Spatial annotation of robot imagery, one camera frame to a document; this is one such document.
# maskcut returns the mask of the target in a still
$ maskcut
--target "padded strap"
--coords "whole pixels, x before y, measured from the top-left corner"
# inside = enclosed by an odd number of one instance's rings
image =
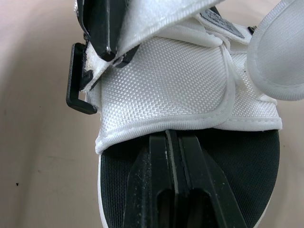
[[[279,100],[304,99],[303,38],[303,0],[282,0],[257,27],[247,67],[263,93]]]

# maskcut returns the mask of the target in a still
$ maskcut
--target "black plastic clip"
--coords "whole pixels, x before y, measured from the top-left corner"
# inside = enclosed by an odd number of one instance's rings
[[[81,43],[76,43],[72,46],[66,103],[69,107],[77,111],[91,115],[97,113],[97,109],[93,105],[78,98],[83,74],[85,48],[86,46]]]
[[[251,27],[248,27],[248,30],[253,35],[254,32],[255,32],[255,30],[256,30],[256,28],[257,28],[256,26],[251,26]]]
[[[116,57],[127,2],[77,0],[79,24],[97,55],[107,62]]]

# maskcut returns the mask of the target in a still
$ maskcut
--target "black clamp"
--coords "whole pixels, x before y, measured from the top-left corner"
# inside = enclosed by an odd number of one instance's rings
[[[192,134],[150,136],[130,173],[123,228],[247,228],[222,169]]]

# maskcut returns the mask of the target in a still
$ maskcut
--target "white velcro strap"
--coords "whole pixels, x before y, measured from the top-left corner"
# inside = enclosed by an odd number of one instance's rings
[[[117,57],[158,33],[222,0],[130,0],[124,17]],[[93,47],[87,49],[86,70],[93,71],[93,79],[83,89],[88,92],[100,75],[113,63],[98,57]]]
[[[304,1],[282,0],[255,30],[247,53],[254,84],[280,100],[304,99]]]

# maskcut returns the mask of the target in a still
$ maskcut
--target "stitching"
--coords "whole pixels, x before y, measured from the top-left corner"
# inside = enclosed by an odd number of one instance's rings
[[[228,119],[228,121],[237,121],[237,122],[280,122],[281,120],[236,120],[236,119]]]

